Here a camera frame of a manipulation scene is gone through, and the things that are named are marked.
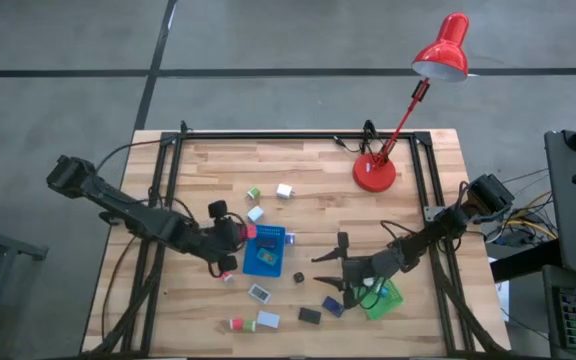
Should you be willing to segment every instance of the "wooden tabletop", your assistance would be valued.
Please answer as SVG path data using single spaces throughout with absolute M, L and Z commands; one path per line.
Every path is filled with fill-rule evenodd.
M 452 129 L 430 130 L 446 203 L 457 198 L 459 182 L 468 180 L 457 133 Z M 159 131 L 137 131 L 133 141 L 159 139 Z M 357 144 L 348 141 L 348 146 Z M 341 302 L 333 287 L 312 280 L 314 276 L 340 276 L 336 261 L 311 263 L 336 245 L 336 233 L 350 236 L 350 255 L 372 254 L 392 239 L 378 222 L 392 220 L 412 229 L 422 227 L 410 148 L 396 146 L 391 155 L 397 167 L 394 185 L 383 193 L 361 190 L 351 168 L 356 154 L 330 140 L 186 140 L 177 176 L 175 195 L 182 199 L 201 224 L 210 224 L 207 205 L 218 199 L 230 211 L 245 217 L 254 206 L 245 199 L 251 186 L 261 190 L 262 224 L 286 227 L 296 233 L 296 245 L 285 251 L 280 278 L 241 274 L 243 251 L 237 254 L 239 269 L 234 281 L 223 283 L 207 272 L 205 261 L 167 250 L 157 304 L 151 356 L 430 356 L 445 354 L 435 288 L 428 255 L 407 274 L 397 273 L 393 282 L 404 304 L 382 320 L 369 321 L 356 307 L 336 318 L 321 307 L 326 296 Z M 427 189 L 430 176 L 420 147 Z M 132 148 L 121 189 L 147 198 L 147 189 L 157 154 L 157 145 Z M 279 183 L 293 186 L 295 196 L 278 199 Z M 166 184 L 162 185 L 164 193 Z M 431 204 L 434 199 L 429 191 Z M 83 350 L 101 341 L 101 305 L 110 274 L 131 236 L 125 228 L 111 231 Z M 138 253 L 138 241 L 118 272 L 108 305 L 106 328 L 125 310 Z M 499 301 L 488 265 L 486 250 L 478 235 L 465 235 L 457 252 L 466 301 L 475 316 L 503 347 L 509 347 Z M 301 271 L 306 281 L 295 284 L 292 275 Z M 272 293 L 267 305 L 253 300 L 248 289 L 257 283 Z M 297 319 L 299 308 L 322 312 L 321 324 Z M 255 333 L 235 333 L 228 320 L 254 320 L 259 310 L 281 316 L 279 329 L 258 326 Z M 451 318 L 455 338 L 461 344 L 454 308 Z M 137 319 L 135 339 L 141 339 L 142 318 Z

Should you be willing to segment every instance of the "blue block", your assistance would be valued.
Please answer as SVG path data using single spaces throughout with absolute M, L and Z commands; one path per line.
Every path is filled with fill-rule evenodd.
M 281 276 L 281 269 L 284 263 L 285 237 L 286 229 L 281 226 L 257 225 L 257 237 L 254 240 L 246 241 L 243 273 L 256 276 Z M 257 258 L 259 250 L 264 248 L 260 244 L 264 244 L 268 239 L 275 242 L 275 248 L 272 253 L 277 256 L 277 262 L 272 266 L 259 261 Z
M 344 306 L 330 296 L 326 296 L 326 299 L 324 300 L 324 303 L 321 304 L 321 306 L 330 311 L 336 317 L 341 317 L 341 314 L 344 313 Z

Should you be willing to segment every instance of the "blue box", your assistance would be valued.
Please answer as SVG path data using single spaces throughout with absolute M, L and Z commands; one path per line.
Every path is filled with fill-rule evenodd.
M 244 268 L 243 273 L 247 275 L 256 276 L 281 276 L 281 268 L 284 264 L 284 239 L 286 237 L 286 228 L 281 226 L 272 225 L 257 225 L 257 237 L 254 240 L 246 241 L 246 253 L 244 254 Z M 272 253 L 277 255 L 277 262 L 275 265 L 269 265 L 257 259 L 259 250 L 263 247 L 257 245 L 257 240 L 260 243 L 264 241 L 275 241 L 275 247 Z

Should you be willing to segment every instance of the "dark blue block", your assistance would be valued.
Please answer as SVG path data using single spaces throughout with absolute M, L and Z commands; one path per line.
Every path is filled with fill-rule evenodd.
M 344 313 L 344 306 L 330 296 L 326 296 L 326 299 L 324 300 L 324 303 L 321 304 L 321 306 L 330 311 L 336 317 L 341 317 L 341 314 Z

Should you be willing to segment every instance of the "white block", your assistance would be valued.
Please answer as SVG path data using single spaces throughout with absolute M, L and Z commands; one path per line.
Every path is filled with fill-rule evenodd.
M 292 186 L 286 184 L 279 184 L 277 187 L 277 196 L 282 199 L 290 199 L 292 195 Z
M 279 315 L 259 310 L 259 315 L 257 315 L 257 324 L 276 329 L 279 327 Z
M 252 222 L 256 222 L 260 217 L 264 215 L 264 210 L 259 206 L 255 206 L 248 212 L 248 219 Z

